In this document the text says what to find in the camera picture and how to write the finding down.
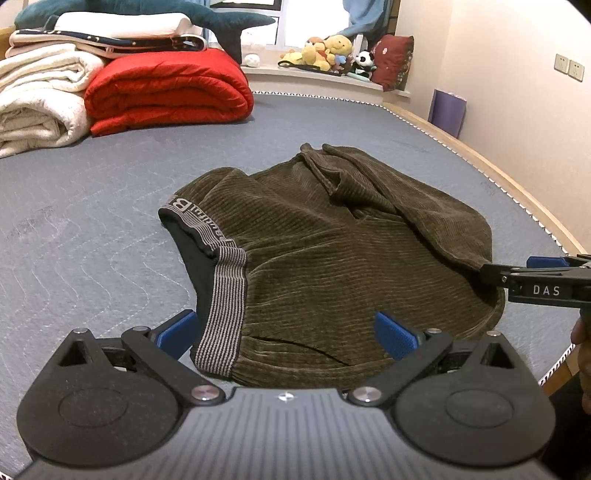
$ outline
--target wall socket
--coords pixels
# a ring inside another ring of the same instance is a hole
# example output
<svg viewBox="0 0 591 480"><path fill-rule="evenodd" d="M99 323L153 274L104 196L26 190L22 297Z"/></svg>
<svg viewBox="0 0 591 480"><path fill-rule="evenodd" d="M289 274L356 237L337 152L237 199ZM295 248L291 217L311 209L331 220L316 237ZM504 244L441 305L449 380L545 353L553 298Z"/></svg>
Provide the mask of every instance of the wall socket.
<svg viewBox="0 0 591 480"><path fill-rule="evenodd" d="M568 74L569 72L569 60L563 55L556 54L556 59L554 60L554 69L558 70L559 72Z"/></svg>
<svg viewBox="0 0 591 480"><path fill-rule="evenodd" d="M582 82L584 73L585 67L583 67L580 63L577 63L573 60L569 62L569 77Z"/></svg>

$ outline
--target purple yoga mat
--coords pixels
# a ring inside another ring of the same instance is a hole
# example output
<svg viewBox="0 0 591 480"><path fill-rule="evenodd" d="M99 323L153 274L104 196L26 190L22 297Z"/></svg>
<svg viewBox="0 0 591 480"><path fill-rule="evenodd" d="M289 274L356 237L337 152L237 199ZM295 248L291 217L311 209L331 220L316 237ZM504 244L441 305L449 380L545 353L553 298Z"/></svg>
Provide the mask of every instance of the purple yoga mat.
<svg viewBox="0 0 591 480"><path fill-rule="evenodd" d="M457 138L466 113L466 101L450 93L435 90L429 122Z"/></svg>

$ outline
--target human hand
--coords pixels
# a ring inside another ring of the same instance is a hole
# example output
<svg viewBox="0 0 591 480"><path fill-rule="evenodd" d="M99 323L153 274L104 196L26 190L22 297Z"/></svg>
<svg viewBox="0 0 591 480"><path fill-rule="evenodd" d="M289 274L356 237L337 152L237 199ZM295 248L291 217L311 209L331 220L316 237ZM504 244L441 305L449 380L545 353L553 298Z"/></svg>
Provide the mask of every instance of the human hand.
<svg viewBox="0 0 591 480"><path fill-rule="evenodd" d="M580 318L574 324L570 341L580 345L579 378L583 388L582 406L587 415L591 415L591 309L581 309Z"/></svg>

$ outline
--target curtain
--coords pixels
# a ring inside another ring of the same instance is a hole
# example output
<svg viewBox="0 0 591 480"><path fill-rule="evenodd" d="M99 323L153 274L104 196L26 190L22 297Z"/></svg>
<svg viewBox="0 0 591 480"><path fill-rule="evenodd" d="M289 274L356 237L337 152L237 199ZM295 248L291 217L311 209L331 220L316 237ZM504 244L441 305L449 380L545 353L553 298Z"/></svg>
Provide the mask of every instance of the curtain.
<svg viewBox="0 0 591 480"><path fill-rule="evenodd" d="M379 40L387 30L392 0L343 0L349 13L350 26L339 32L345 37L362 34L371 44Z"/></svg>

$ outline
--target folded red blanket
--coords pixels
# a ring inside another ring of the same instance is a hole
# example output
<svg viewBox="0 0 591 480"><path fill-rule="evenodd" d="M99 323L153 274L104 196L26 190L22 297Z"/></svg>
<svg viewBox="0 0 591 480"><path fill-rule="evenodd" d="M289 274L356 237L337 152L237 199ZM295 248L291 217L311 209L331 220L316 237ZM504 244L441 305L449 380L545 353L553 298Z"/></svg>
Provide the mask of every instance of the folded red blanket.
<svg viewBox="0 0 591 480"><path fill-rule="evenodd" d="M240 66L222 50L138 53L108 64L86 89L93 135L171 124L233 122L254 98Z"/></svg>

